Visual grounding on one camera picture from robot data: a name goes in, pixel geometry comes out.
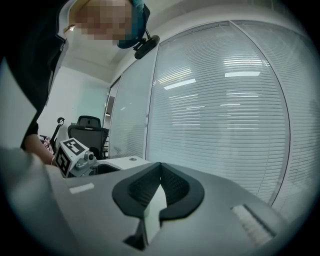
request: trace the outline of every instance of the window blinds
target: window blinds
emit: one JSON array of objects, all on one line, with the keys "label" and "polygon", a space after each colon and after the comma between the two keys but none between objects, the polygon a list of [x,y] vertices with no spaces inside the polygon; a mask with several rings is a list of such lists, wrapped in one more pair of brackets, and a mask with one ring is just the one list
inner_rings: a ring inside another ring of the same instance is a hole
[{"label": "window blinds", "polygon": [[147,105],[156,50],[135,61],[122,75],[112,111],[109,158],[143,157]]},{"label": "window blinds", "polygon": [[230,25],[162,43],[146,159],[219,175],[268,203],[289,150],[277,82],[268,61]]},{"label": "window blinds", "polygon": [[319,186],[320,70],[318,53],[307,38],[260,22],[237,21],[266,54],[288,106],[291,141],[288,166],[272,205],[288,221],[304,213]]}]

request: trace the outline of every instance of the small metal device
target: small metal device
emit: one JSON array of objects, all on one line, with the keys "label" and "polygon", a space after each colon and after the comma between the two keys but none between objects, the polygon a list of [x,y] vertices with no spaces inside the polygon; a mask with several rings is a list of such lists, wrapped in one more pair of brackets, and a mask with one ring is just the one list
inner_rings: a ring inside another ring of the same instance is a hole
[{"label": "small metal device", "polygon": [[87,151],[84,154],[84,158],[78,160],[75,166],[70,170],[68,178],[91,176],[95,175],[95,170],[92,167],[97,163],[97,158],[93,152]]}]

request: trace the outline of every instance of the white ceiling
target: white ceiling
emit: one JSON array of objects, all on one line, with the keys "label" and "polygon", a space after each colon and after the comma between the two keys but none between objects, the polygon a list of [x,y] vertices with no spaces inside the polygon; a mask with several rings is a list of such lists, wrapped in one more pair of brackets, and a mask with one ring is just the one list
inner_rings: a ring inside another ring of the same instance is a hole
[{"label": "white ceiling", "polygon": [[[213,5],[225,4],[250,4],[271,8],[277,0],[144,0],[150,9],[150,17],[147,29],[152,31],[165,22],[192,12],[197,9]],[[81,34],[75,29],[67,35],[69,50],[66,54],[63,65],[86,73],[90,76],[111,82],[119,61],[129,52],[130,49],[120,49],[111,41],[93,40],[88,35]]]}]

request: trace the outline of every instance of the person's arm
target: person's arm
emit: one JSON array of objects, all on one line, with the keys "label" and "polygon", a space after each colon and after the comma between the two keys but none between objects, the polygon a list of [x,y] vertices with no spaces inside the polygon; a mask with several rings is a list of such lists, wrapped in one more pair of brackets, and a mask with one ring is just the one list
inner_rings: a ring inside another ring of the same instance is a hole
[{"label": "person's arm", "polygon": [[56,165],[54,155],[41,143],[38,135],[31,134],[24,140],[25,151],[36,154],[45,165]]}]

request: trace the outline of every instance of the white wall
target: white wall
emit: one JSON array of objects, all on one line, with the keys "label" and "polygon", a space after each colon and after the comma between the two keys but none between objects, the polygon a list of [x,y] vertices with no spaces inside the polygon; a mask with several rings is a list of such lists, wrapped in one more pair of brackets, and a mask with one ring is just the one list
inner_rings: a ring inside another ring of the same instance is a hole
[{"label": "white wall", "polygon": [[[243,4],[228,4],[216,5],[188,12],[169,20],[163,25],[157,27],[155,30],[150,31],[150,34],[158,35],[161,43],[194,27],[214,22],[232,20],[266,22],[283,26],[301,34],[304,33],[292,20],[269,8]],[[116,67],[112,82],[117,80],[123,71],[125,71],[135,61],[134,53],[132,51],[127,53]]]},{"label": "white wall", "polygon": [[47,106],[38,119],[39,135],[52,136],[57,119],[63,117],[57,142],[68,139],[68,126],[79,116],[94,116],[104,121],[110,84],[79,71],[61,67],[52,86]]}]

